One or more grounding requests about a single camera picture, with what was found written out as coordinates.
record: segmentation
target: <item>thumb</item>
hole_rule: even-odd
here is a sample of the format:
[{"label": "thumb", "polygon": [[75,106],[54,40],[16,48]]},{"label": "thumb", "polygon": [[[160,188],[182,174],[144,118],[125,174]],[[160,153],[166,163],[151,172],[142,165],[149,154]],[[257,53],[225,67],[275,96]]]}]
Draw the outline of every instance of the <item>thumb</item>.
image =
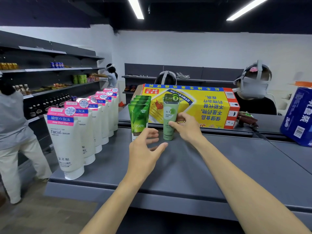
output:
[{"label": "thumb", "polygon": [[152,153],[155,155],[156,159],[158,160],[160,155],[163,151],[165,151],[166,147],[168,146],[168,143],[161,143],[158,145],[157,149],[155,149]]},{"label": "thumb", "polygon": [[179,133],[181,132],[182,130],[182,126],[179,125],[178,123],[174,122],[174,121],[170,121],[168,122],[168,124],[173,127],[174,129],[176,129]]}]

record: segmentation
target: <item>gray shirt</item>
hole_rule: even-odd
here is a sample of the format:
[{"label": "gray shirt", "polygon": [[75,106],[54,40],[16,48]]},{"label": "gray shirt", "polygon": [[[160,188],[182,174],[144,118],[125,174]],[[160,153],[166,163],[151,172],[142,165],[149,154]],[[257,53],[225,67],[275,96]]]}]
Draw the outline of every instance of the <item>gray shirt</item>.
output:
[{"label": "gray shirt", "polygon": [[11,148],[34,137],[24,117],[23,95],[0,93],[0,150]]},{"label": "gray shirt", "polygon": [[117,79],[115,73],[107,73],[108,76],[108,87],[115,88],[117,85]]}]

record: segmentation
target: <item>black shirt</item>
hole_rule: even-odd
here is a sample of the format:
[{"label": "black shirt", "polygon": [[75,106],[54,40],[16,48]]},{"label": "black shirt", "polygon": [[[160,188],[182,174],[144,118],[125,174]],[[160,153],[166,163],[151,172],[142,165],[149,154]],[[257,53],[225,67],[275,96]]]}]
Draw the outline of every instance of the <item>black shirt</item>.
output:
[{"label": "black shirt", "polygon": [[262,99],[255,98],[251,100],[245,100],[240,98],[240,96],[237,93],[235,93],[235,97],[240,106],[240,111],[257,114],[276,115],[275,104],[269,98],[265,97]]}]

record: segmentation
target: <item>fluorescent light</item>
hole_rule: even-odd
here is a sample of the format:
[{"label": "fluorescent light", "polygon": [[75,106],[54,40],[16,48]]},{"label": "fluorescent light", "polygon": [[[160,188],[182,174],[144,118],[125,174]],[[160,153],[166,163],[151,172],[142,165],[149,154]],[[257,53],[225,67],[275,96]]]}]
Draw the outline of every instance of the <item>fluorescent light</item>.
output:
[{"label": "fluorescent light", "polygon": [[140,4],[138,3],[138,0],[128,0],[133,11],[135,12],[135,15],[138,19],[144,19],[143,13],[140,8]]},{"label": "fluorescent light", "polygon": [[253,2],[249,3],[247,6],[240,9],[238,12],[236,12],[234,15],[230,16],[227,21],[233,21],[240,17],[241,15],[244,15],[246,12],[250,11],[251,9],[255,8],[256,6],[260,5],[261,3],[265,2],[267,0],[254,0]]}]

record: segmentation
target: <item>blue package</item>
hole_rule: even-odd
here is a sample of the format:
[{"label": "blue package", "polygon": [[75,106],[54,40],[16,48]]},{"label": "blue package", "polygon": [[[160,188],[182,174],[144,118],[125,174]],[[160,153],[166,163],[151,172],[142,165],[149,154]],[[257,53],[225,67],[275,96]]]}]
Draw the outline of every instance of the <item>blue package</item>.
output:
[{"label": "blue package", "polygon": [[312,147],[312,88],[297,89],[280,131],[298,144]]}]

